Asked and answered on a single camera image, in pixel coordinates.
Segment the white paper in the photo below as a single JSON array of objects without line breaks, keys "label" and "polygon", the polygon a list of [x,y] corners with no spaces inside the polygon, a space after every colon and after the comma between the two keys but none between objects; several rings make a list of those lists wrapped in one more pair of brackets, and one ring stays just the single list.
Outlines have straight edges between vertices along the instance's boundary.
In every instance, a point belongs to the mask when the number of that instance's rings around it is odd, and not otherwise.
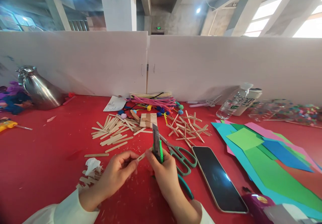
[{"label": "white paper", "polygon": [[110,101],[108,102],[107,106],[104,108],[103,111],[119,111],[122,110],[126,103],[126,100],[123,98],[119,98],[116,96],[112,96]]}]

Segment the phone screen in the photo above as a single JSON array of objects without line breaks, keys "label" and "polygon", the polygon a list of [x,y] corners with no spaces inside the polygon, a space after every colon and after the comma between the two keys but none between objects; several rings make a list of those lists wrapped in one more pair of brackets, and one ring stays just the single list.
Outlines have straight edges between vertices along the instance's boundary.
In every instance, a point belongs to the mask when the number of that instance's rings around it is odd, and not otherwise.
[{"label": "phone screen", "polygon": [[211,148],[193,146],[192,150],[217,206],[224,212],[248,212],[246,204]]}]

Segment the white divider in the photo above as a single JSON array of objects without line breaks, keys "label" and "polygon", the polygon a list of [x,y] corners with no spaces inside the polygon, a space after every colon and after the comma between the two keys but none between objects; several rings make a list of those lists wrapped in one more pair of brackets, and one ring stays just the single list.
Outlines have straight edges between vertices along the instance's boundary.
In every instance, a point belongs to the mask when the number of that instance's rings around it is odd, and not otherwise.
[{"label": "white divider", "polygon": [[147,32],[0,32],[0,86],[23,65],[64,92],[146,92]]},{"label": "white divider", "polygon": [[148,93],[205,100],[249,82],[261,99],[322,105],[322,39],[150,36],[148,61]]}]

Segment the green utility knife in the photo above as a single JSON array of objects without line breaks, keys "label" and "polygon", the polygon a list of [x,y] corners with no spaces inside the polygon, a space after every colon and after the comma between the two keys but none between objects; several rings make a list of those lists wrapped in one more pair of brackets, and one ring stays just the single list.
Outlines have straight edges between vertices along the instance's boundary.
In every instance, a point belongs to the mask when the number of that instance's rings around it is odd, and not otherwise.
[{"label": "green utility knife", "polygon": [[158,127],[153,124],[152,125],[153,131],[153,154],[159,161],[159,163],[163,163],[163,151],[162,151],[162,144],[159,136],[159,129]]}]

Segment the blue paper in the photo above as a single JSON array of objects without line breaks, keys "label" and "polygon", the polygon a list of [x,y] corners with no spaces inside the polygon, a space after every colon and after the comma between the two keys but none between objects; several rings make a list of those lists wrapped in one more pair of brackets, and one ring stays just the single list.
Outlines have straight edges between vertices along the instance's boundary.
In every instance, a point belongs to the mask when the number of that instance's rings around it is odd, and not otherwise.
[{"label": "blue paper", "polygon": [[313,171],[307,165],[302,163],[297,157],[290,153],[279,142],[265,140],[262,144],[286,166],[313,173]]},{"label": "blue paper", "polygon": [[258,177],[256,171],[254,170],[253,166],[251,165],[248,158],[244,154],[243,150],[226,137],[227,135],[231,134],[230,131],[235,131],[235,128],[233,126],[231,126],[230,124],[222,124],[222,123],[211,123],[211,124],[217,129],[218,133],[221,135],[221,137],[229,146],[229,148],[233,151],[233,153],[235,154],[236,158],[238,159],[242,167],[246,170],[248,175],[251,177],[252,181],[259,188],[259,190],[262,192],[263,195],[267,195],[268,197],[270,197],[275,202],[276,205],[283,204],[283,203],[293,204],[298,208],[300,208],[301,211],[304,214],[306,214],[308,217],[322,220],[321,212],[315,209],[312,209],[310,207],[307,207],[306,205],[296,202],[281,194],[278,194],[264,186],[263,182]]}]

